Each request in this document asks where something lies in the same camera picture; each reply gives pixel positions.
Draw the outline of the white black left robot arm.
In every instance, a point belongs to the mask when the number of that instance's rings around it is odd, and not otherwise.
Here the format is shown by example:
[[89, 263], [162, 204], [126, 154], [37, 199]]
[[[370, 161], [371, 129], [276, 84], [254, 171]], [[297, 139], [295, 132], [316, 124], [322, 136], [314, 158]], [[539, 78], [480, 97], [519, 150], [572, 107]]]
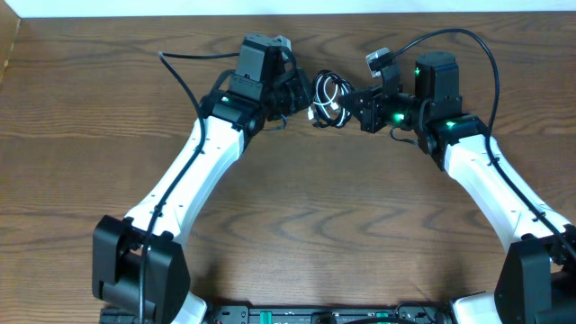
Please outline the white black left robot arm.
[[193, 99], [190, 138], [155, 187], [122, 219], [93, 233], [92, 291], [102, 323], [200, 323], [207, 303], [190, 291], [185, 246], [215, 185], [268, 121], [311, 105], [311, 82], [284, 36], [249, 34], [210, 92]]

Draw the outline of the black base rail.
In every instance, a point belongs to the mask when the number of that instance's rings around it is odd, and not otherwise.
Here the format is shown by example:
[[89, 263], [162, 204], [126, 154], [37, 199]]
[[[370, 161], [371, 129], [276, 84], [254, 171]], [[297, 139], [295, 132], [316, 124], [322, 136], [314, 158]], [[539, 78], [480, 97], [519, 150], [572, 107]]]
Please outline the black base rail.
[[455, 323], [447, 307], [407, 302], [386, 308], [257, 308], [210, 305], [201, 324], [314, 324], [349, 323], [368, 318], [400, 319], [410, 323]]

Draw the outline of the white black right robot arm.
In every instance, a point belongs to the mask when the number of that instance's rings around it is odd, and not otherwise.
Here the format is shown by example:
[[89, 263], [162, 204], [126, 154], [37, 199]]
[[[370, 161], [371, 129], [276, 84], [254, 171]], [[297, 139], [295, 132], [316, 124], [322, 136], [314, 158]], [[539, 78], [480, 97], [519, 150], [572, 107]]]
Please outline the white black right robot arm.
[[551, 209], [502, 155], [477, 116], [462, 111], [455, 56], [417, 58], [415, 92], [401, 86], [399, 65], [386, 48], [366, 57], [379, 85], [339, 98], [362, 131], [414, 131], [416, 145], [472, 197], [506, 252], [494, 292], [452, 301], [440, 322], [573, 323], [575, 227]]

